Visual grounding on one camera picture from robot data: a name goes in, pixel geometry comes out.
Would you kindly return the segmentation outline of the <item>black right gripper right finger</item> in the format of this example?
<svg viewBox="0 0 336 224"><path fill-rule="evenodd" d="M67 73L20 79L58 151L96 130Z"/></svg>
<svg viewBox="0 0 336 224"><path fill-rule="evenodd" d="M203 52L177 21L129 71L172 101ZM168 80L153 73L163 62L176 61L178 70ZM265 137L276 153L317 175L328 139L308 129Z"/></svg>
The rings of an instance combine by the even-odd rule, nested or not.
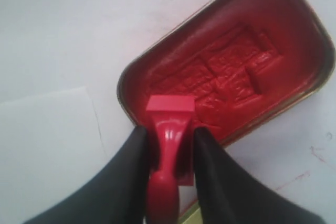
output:
<svg viewBox="0 0 336 224"><path fill-rule="evenodd" d="M205 127L194 131L193 155L203 223L324 223L252 177Z"/></svg>

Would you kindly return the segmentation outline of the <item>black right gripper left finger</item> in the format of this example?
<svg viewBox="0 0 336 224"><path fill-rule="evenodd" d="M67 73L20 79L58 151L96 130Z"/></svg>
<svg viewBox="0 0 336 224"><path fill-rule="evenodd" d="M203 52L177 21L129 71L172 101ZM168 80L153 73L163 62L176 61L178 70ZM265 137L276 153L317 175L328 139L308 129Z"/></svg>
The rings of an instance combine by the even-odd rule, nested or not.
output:
<svg viewBox="0 0 336 224"><path fill-rule="evenodd" d="M143 223L149 172L148 133L137 126L93 179L28 223Z"/></svg>

